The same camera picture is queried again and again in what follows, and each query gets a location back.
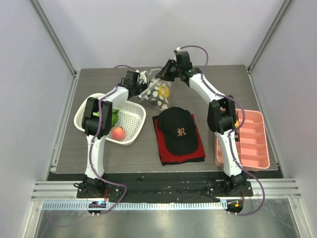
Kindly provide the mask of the clear zip top bag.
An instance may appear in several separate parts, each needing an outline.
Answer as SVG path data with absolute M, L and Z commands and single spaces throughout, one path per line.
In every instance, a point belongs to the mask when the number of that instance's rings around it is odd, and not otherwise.
M 145 85 L 146 89 L 143 89 L 138 97 L 141 101 L 156 104 L 160 111 L 164 111 L 170 107 L 172 83 L 154 76 L 151 77 L 152 73 L 158 70 L 160 68 L 140 72 L 139 85 Z

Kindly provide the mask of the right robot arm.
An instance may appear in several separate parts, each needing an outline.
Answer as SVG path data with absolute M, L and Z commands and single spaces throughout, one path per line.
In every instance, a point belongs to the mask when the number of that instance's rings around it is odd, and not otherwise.
M 224 191 L 230 196 L 240 195 L 247 179 L 235 141 L 237 117 L 234 98 L 220 93 L 199 68 L 193 67 L 187 51 L 175 50 L 174 53 L 175 58 L 169 59 L 156 77 L 170 82 L 180 78 L 208 104 L 207 123 L 218 140 L 223 158 Z

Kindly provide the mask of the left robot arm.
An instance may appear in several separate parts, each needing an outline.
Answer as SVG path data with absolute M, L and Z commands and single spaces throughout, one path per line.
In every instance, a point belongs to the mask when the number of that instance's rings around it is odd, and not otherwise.
M 106 190 L 103 179 L 104 147 L 112 129 L 113 106 L 140 95 L 148 87 L 144 72 L 127 71 L 115 87 L 100 98 L 89 97 L 85 103 L 81 126 L 88 143 L 87 168 L 82 186 L 93 197 L 102 197 Z

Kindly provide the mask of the fake dark plum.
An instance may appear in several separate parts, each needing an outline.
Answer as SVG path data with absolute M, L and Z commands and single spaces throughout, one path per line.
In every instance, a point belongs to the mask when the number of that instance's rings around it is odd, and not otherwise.
M 158 89 L 158 86 L 146 89 L 144 92 L 142 92 L 141 99 L 149 102 L 155 102 L 158 106 L 161 106 L 161 100 L 159 98 Z

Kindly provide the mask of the fake orange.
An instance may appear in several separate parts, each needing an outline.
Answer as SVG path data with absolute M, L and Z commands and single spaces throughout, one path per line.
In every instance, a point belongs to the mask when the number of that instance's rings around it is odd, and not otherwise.
M 167 99 L 170 96 L 170 87 L 167 84 L 162 84 L 158 89 L 160 98 Z

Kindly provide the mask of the fake green cabbage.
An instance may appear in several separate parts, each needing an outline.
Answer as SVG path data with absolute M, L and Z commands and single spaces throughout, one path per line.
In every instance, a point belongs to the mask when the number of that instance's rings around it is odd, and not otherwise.
M 111 127 L 115 127 L 115 125 L 118 122 L 118 113 L 119 113 L 119 109 L 113 109 L 112 110 L 112 121 L 111 121 Z M 94 116 L 99 117 L 100 113 L 99 112 L 93 112 Z

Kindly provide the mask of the fake red peach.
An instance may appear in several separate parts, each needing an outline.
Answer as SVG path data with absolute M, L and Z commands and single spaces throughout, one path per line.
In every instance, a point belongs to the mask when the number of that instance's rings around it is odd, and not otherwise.
M 115 126 L 112 129 L 110 136 L 111 136 L 111 139 L 113 139 L 113 140 L 122 141 L 126 137 L 126 132 L 122 127 Z

